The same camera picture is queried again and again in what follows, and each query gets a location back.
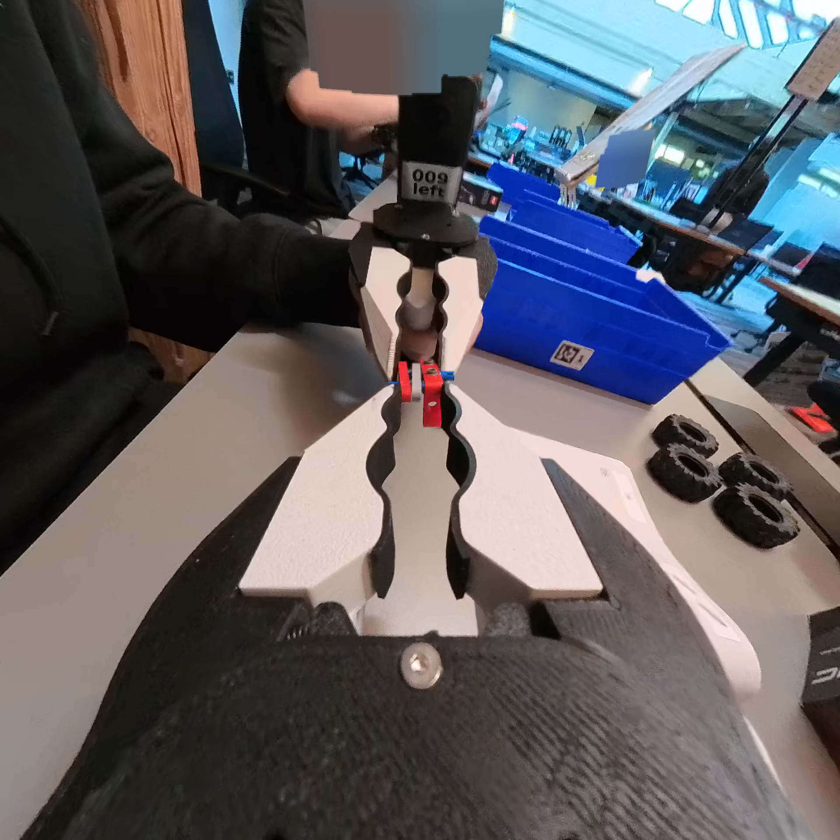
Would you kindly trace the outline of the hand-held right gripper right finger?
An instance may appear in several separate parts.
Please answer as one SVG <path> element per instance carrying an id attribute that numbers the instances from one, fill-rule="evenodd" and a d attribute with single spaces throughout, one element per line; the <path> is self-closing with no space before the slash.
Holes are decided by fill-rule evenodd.
<path id="1" fill-rule="evenodd" d="M 475 603 L 590 600 L 603 585 L 540 456 L 446 385 L 451 502 L 447 575 Z"/>

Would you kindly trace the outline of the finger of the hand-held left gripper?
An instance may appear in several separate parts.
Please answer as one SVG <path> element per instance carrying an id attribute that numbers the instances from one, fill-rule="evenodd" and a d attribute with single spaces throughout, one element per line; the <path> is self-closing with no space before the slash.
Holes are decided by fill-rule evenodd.
<path id="1" fill-rule="evenodd" d="M 403 305 L 400 283 L 411 275 L 411 262 L 399 251 L 378 245 L 356 246 L 356 286 L 361 322 L 368 350 L 388 381 L 398 363 Z"/>
<path id="2" fill-rule="evenodd" d="M 437 360 L 442 371 L 456 373 L 483 323 L 477 262 L 470 257 L 452 256 L 438 264 L 437 278 L 444 287 L 443 300 L 437 307 L 442 319 Z"/>

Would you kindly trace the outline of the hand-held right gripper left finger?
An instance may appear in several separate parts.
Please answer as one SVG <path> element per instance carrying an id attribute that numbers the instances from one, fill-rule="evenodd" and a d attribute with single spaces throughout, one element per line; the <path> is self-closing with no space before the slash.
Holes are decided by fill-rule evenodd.
<path id="1" fill-rule="evenodd" d="M 363 632 L 365 610 L 395 572 L 392 504 L 403 401 L 386 385 L 310 445 L 241 577 L 242 595 L 338 604 Z"/>

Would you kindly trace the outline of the red blue toy brick assembly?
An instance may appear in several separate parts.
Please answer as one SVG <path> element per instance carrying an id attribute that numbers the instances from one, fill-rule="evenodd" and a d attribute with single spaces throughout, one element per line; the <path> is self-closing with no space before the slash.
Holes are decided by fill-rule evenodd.
<path id="1" fill-rule="evenodd" d="M 444 428 L 445 385 L 455 381 L 455 373 L 442 369 L 432 360 L 409 363 L 397 362 L 395 378 L 390 383 L 395 387 L 401 403 L 422 405 L 423 426 Z"/>

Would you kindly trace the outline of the person's left forearm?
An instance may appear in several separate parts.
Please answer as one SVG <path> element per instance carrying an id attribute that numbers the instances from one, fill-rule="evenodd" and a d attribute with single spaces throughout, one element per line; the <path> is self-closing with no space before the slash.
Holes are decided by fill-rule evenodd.
<path id="1" fill-rule="evenodd" d="M 253 322 L 358 326 L 347 242 L 276 217 L 237 219 L 189 192 L 140 136 L 91 142 L 85 156 L 127 324 L 207 351 Z"/>

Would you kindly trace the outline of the grey desk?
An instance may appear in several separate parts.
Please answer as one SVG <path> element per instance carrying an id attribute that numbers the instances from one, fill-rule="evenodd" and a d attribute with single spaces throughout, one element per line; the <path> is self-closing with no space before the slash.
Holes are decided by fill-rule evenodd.
<path id="1" fill-rule="evenodd" d="M 76 758 L 138 625 L 197 545 L 287 457 L 371 396 L 358 330 L 234 336 L 2 576 L 2 838 L 19 838 Z M 474 352 L 464 391 L 511 426 L 622 461 L 670 551 L 740 625 L 761 692 L 745 711 L 796 809 L 838 838 L 838 769 L 802 714 L 808 617 L 838 605 L 838 561 L 810 528 L 768 552 L 649 478 L 649 429 L 679 413 L 736 448 L 695 391 L 653 406 Z"/>

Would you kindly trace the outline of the person's left hand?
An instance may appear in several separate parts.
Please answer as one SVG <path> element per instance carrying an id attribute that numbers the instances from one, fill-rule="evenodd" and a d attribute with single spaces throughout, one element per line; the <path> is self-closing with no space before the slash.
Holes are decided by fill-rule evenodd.
<path id="1" fill-rule="evenodd" d="M 439 334 L 435 329 L 404 328 L 398 341 L 400 361 L 437 362 Z"/>

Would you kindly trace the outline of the small black box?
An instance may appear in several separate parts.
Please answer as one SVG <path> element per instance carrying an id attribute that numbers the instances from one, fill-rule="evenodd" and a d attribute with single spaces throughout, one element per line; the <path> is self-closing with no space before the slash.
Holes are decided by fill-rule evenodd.
<path id="1" fill-rule="evenodd" d="M 503 196 L 502 188 L 485 176 L 465 172 L 458 192 L 458 202 L 495 213 Z"/>

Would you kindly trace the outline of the blue storage bin white tag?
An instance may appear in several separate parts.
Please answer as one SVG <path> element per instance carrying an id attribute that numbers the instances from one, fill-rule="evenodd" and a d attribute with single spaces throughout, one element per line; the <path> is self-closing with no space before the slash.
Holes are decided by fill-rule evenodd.
<path id="1" fill-rule="evenodd" d="M 485 216 L 497 256 L 476 348 L 654 405 L 732 346 L 661 280 Z"/>

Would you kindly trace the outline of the white instruction booklet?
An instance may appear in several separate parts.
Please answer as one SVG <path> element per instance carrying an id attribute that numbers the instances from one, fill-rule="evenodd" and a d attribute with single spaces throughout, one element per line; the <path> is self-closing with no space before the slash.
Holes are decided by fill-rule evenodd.
<path id="1" fill-rule="evenodd" d="M 738 703 L 758 695 L 762 675 L 753 646 L 739 625 L 670 551 L 646 508 L 632 471 L 614 458 L 519 429 L 514 433 L 535 454 L 551 459 L 566 471 L 655 559 L 708 636 Z"/>

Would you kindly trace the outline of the slanted display board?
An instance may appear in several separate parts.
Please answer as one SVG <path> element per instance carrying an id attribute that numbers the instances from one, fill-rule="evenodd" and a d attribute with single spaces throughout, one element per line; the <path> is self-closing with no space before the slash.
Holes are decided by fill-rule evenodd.
<path id="1" fill-rule="evenodd" d="M 609 139 L 619 133 L 642 129 L 746 48 L 745 43 L 736 43 L 690 57 L 661 85 L 642 96 L 591 142 L 555 169 L 558 184 L 566 188 L 582 183 L 596 169 Z"/>

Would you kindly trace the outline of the black office chair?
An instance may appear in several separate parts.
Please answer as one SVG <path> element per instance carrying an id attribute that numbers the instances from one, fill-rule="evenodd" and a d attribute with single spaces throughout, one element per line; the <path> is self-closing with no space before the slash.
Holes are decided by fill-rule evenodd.
<path id="1" fill-rule="evenodd" d="M 245 137 L 209 2 L 182 1 L 182 18 L 202 197 L 237 217 L 291 218 L 289 195 L 246 168 Z"/>

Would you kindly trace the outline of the wooden panel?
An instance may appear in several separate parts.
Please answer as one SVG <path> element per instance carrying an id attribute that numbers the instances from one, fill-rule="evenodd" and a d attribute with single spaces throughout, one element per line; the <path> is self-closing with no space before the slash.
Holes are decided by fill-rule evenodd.
<path id="1" fill-rule="evenodd" d="M 180 1 L 80 1 L 109 89 L 133 124 L 202 192 Z"/>

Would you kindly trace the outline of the person's torso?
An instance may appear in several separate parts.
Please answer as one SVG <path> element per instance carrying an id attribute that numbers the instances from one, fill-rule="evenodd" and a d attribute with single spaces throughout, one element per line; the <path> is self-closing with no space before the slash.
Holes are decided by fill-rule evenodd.
<path id="1" fill-rule="evenodd" d="M 2 572 L 160 409 L 160 366 L 130 342 L 95 184 L 148 145 L 105 87 L 74 2 L 2 2 Z"/>

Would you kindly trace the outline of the black toy set box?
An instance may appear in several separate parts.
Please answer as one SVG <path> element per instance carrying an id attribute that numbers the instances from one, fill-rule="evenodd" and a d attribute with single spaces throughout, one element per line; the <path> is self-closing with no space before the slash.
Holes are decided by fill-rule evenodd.
<path id="1" fill-rule="evenodd" d="M 812 614 L 810 647 L 801 706 L 824 739 L 838 742 L 839 733 L 839 607 Z"/>

